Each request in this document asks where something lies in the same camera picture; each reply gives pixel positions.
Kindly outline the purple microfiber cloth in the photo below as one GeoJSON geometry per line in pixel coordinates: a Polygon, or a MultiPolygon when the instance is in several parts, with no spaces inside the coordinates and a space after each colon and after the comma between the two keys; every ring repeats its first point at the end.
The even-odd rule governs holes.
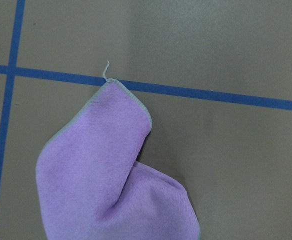
{"type": "Polygon", "coordinates": [[[197,240],[185,188],[137,160],[152,129],[145,105],[105,83],[43,147],[35,173],[49,240],[197,240]]]}

